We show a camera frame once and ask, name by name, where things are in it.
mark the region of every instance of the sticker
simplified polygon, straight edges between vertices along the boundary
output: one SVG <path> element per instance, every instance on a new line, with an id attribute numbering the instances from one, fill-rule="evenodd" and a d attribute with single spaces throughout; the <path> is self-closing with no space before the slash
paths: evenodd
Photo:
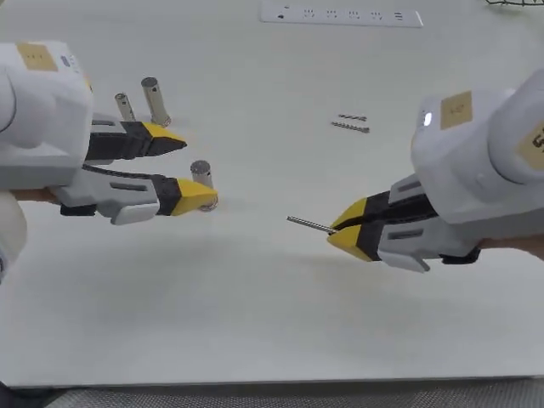
<path id="1" fill-rule="evenodd" d="M 531 168 L 544 170 L 544 122 L 519 142 L 517 152 Z"/>
<path id="2" fill-rule="evenodd" d="M 58 71 L 48 48 L 41 44 L 23 42 L 17 44 L 20 56 L 30 71 Z"/>
<path id="3" fill-rule="evenodd" d="M 473 93 L 459 93 L 442 99 L 440 104 L 440 129 L 445 130 L 473 120 Z"/>

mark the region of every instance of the metal peg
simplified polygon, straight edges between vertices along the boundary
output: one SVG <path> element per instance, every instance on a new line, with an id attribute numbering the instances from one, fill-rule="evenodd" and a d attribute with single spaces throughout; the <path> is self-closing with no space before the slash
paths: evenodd
<path id="1" fill-rule="evenodd" d="M 122 120 L 125 122 L 135 122 L 136 117 L 134 116 L 133 108 L 130 105 L 128 96 L 125 93 L 118 93 L 116 95 L 116 102 L 117 107 L 121 112 Z"/>
<path id="2" fill-rule="evenodd" d="M 323 231 L 323 232 L 326 232 L 327 234 L 335 234 L 338 232 L 333 228 L 329 228 L 321 224 L 312 223 L 311 221 L 307 221 L 301 218 L 287 217 L 287 221 L 291 221 L 292 223 L 303 225 L 305 227 L 310 227 L 310 228 L 313 228 L 314 230 Z"/>
<path id="3" fill-rule="evenodd" d="M 164 107 L 159 82 L 153 76 L 148 76 L 142 80 L 142 88 L 144 89 L 145 100 L 147 100 L 147 105 L 150 108 L 151 122 L 165 128 L 172 122 L 172 119 L 170 119 Z"/>
<path id="4" fill-rule="evenodd" d="M 331 125 L 336 126 L 337 128 L 355 130 L 357 132 L 362 132 L 362 133 L 369 133 L 371 131 L 369 127 L 360 127 L 360 126 L 348 125 L 347 123 L 342 123 L 342 122 L 331 122 Z"/>
<path id="5" fill-rule="evenodd" d="M 190 172 L 193 175 L 193 181 L 204 184 L 210 189 L 213 188 L 212 167 L 210 166 L 210 163 L 205 160 L 194 161 L 193 164 L 190 165 Z M 219 199 L 215 197 L 208 204 L 201 206 L 199 210 L 210 212 L 218 206 L 218 203 Z"/>

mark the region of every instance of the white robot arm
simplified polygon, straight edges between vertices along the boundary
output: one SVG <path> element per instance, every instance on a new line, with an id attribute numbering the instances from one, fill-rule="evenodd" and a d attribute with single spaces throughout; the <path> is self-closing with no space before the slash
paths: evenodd
<path id="1" fill-rule="evenodd" d="M 517 90 L 426 98 L 412 140 L 415 173 L 352 204 L 324 230 L 365 261 L 424 272 L 470 264 L 484 239 L 544 233 L 544 70 Z"/>
<path id="2" fill-rule="evenodd" d="M 62 215 L 100 213 L 116 225 L 195 210 L 217 192 L 184 178 L 97 167 L 185 146 L 157 125 L 93 113 L 92 89 L 65 43 L 0 43 L 0 191 L 6 192 L 0 195 L 1 218 L 9 213 L 20 221 L 9 194 L 15 190 L 48 189 Z M 14 224 L 3 221 L 0 234 L 13 232 Z M 13 245 L 0 237 L 2 270 L 22 246 L 17 237 L 26 236 L 26 227 L 18 225 Z"/>

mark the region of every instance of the table surface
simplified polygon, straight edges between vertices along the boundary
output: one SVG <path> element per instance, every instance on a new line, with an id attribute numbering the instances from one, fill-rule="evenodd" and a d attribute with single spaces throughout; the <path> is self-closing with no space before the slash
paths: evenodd
<path id="1" fill-rule="evenodd" d="M 544 374 L 535 258 L 488 251 L 475 265 L 434 263 L 420 275 L 359 262 L 285 221 L 330 223 L 408 175 L 425 95 L 514 87 L 544 65 L 539 8 L 364 5 L 402 3 L 424 28 L 263 24 L 253 0 L 8 0 L 3 41 L 67 41 L 92 78 L 97 111 L 117 114 L 113 96 L 126 92 L 147 119 L 139 82 L 157 77 L 172 130 L 189 147 L 114 168 L 190 177 L 193 160 L 209 160 L 220 204 L 125 227 L 25 205 L 29 242 L 0 286 L 0 378 Z M 371 134 L 330 126 L 338 113 L 366 114 Z"/>

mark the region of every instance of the silver cylinder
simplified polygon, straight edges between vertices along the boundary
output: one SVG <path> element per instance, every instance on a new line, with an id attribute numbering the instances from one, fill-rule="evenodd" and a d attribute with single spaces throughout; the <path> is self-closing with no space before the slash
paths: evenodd
<path id="1" fill-rule="evenodd" d="M 198 160 L 193 162 L 193 164 L 190 165 L 190 173 L 193 175 L 193 181 L 204 184 L 210 189 L 213 188 L 212 168 L 210 167 L 210 163 L 208 163 L 207 161 Z M 200 207 L 199 209 L 206 212 L 212 211 L 215 207 L 218 206 L 218 202 L 219 199 L 215 197 L 211 202 Z"/>
<path id="2" fill-rule="evenodd" d="M 133 107 L 130 105 L 128 96 L 125 93 L 118 93 L 116 95 L 116 102 L 119 111 L 121 112 L 122 120 L 125 122 L 136 122 L 134 116 Z"/>
<path id="3" fill-rule="evenodd" d="M 148 76 L 142 80 L 142 88 L 144 89 L 145 100 L 147 100 L 147 105 L 150 108 L 151 122 L 165 128 L 172 122 L 172 119 L 170 119 L 164 107 L 159 82 L 156 78 Z"/>

